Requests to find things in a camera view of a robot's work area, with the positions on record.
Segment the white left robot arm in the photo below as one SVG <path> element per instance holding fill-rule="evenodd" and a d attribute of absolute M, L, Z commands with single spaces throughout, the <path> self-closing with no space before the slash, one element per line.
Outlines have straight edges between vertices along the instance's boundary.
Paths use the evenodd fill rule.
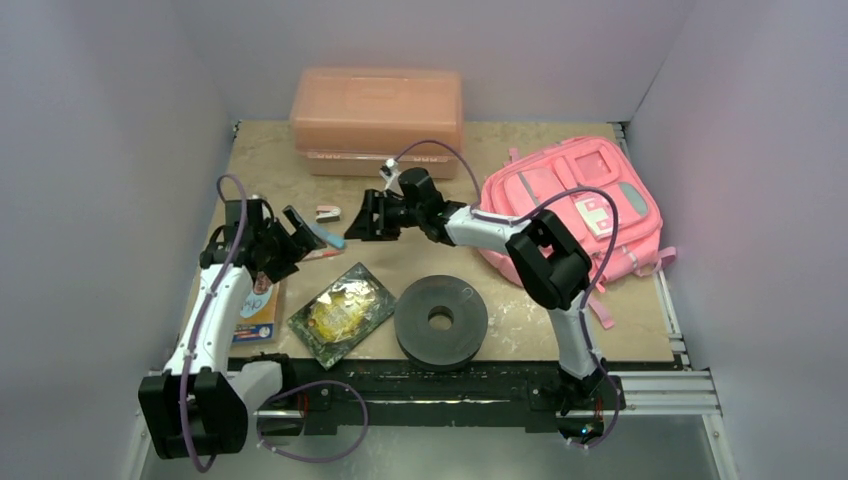
<path fill-rule="evenodd" d="M 230 349 L 247 297 L 259 278 L 276 283 L 322 246 L 292 206 L 293 229 L 266 215 L 260 198 L 228 200 L 225 221 L 199 255 L 199 291 L 190 319 L 162 373 L 142 379 L 138 399 L 162 459 L 215 457 L 242 450 L 252 414 L 266 401 L 284 409 L 298 382 L 283 372 L 283 355 L 261 355 L 228 377 Z"/>

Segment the pink student backpack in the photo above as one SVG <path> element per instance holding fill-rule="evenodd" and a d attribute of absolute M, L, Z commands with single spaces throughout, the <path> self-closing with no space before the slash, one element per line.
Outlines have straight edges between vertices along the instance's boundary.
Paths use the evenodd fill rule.
<path fill-rule="evenodd" d="M 548 208 L 592 258 L 592 270 L 602 274 L 597 292 L 628 274 L 648 276 L 675 260 L 675 248 L 660 245 L 663 220 L 657 203 L 617 144 L 583 136 L 527 156 L 515 148 L 509 154 L 484 183 L 482 209 L 523 216 L 562 191 L 592 187 Z"/>

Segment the green wonderland book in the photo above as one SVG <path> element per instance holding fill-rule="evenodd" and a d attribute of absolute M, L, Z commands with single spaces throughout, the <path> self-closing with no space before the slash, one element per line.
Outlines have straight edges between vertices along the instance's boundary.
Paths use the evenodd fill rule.
<path fill-rule="evenodd" d="M 329 370 L 394 313 L 396 297 L 357 263 L 293 313 L 288 326 Z"/>

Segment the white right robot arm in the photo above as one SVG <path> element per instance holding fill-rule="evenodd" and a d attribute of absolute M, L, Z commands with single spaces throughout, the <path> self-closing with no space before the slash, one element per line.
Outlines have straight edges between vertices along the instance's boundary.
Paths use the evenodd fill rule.
<path fill-rule="evenodd" d="M 593 346 L 585 307 L 598 278 L 590 273 L 590 256 L 550 208 L 574 192 L 561 192 L 516 217 L 445 199 L 421 167 L 400 173 L 397 180 L 398 192 L 365 191 L 345 239 L 395 241 L 402 229 L 417 227 L 434 243 L 508 256 L 525 292 L 548 312 L 564 399 L 576 407 L 596 399 L 606 372 Z"/>

